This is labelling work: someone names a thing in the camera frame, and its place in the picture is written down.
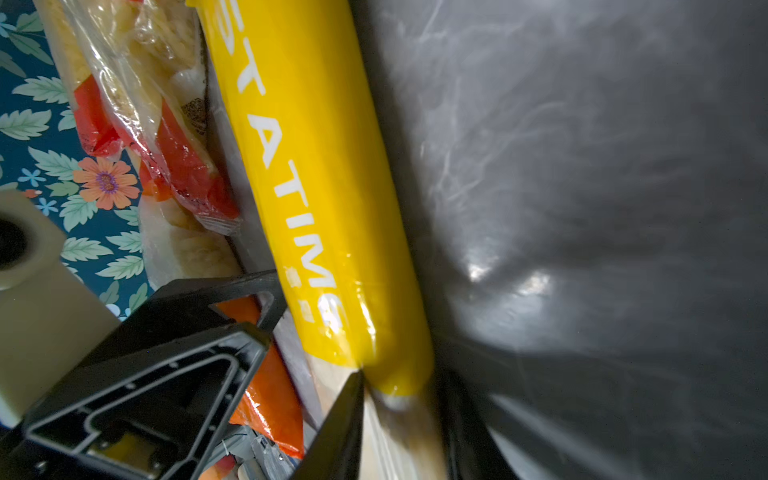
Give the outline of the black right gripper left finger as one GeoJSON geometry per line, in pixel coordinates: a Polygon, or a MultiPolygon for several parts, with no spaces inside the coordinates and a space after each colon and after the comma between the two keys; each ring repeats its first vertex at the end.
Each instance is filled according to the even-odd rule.
{"type": "Polygon", "coordinates": [[[360,475],[365,380],[352,373],[291,480],[358,480],[360,475]]]}

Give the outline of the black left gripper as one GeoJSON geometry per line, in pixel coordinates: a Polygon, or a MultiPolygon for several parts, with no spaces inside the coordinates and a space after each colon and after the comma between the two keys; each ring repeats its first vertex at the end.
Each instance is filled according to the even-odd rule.
{"type": "Polygon", "coordinates": [[[165,285],[2,438],[2,477],[198,478],[286,307],[273,271],[165,285]]]}

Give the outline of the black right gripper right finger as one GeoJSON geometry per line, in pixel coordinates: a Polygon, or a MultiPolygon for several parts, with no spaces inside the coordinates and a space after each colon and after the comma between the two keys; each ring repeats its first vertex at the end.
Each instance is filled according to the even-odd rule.
{"type": "Polygon", "coordinates": [[[518,479],[453,371],[441,375],[440,421],[449,479],[518,479]]]}

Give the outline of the yellow spaghetti bag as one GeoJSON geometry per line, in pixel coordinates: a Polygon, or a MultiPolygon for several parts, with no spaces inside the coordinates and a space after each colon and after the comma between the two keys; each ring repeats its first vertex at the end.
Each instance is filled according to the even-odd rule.
{"type": "Polygon", "coordinates": [[[363,479],[444,479],[434,353],[350,6],[197,1],[324,411],[361,373],[363,479]]]}

